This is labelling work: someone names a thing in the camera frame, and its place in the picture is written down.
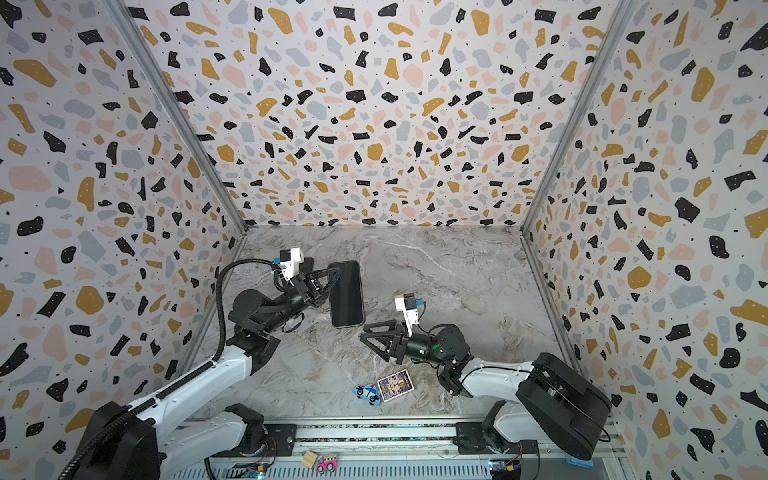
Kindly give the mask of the large black phone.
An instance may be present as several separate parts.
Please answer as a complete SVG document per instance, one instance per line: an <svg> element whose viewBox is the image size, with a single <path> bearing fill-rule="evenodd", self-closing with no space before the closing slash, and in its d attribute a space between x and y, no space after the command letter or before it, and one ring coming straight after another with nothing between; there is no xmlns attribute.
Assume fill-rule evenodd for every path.
<svg viewBox="0 0 768 480"><path fill-rule="evenodd" d="M329 306L331 324L345 329L365 323L365 309L360 265L357 261L334 262L329 268L335 271L331 286Z"/></svg>

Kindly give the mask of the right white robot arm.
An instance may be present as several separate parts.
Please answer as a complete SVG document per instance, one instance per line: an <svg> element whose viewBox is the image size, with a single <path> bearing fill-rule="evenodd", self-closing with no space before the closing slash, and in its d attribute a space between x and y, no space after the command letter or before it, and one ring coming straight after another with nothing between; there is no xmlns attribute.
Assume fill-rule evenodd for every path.
<svg viewBox="0 0 768 480"><path fill-rule="evenodd" d="M411 332L390 320L364 327L359 339L386 362L410 359L433 367L439 385L454 397L493 399L476 429L458 428L456 444L464 450L506 454L545 436L566 454L589 460L599 443L610 440L606 395L551 353L522 363L483 360L455 324Z"/></svg>

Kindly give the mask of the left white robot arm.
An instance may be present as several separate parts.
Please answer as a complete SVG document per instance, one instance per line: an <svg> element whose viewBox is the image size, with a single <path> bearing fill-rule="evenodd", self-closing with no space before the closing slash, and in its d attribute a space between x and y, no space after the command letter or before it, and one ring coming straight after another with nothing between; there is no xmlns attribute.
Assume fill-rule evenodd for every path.
<svg viewBox="0 0 768 480"><path fill-rule="evenodd" d="M165 387L128 405L109 402L91 417L62 479L163 479L188 466L208 464L222 452L250 455L274 446L264 417L236 403L194 427L184 422L227 388L249 378L272 358L280 341L275 330L322 306L342 276L340 267L297 271L276 298L257 289L240 292L230 312L215 292L222 334L211 358Z"/></svg>

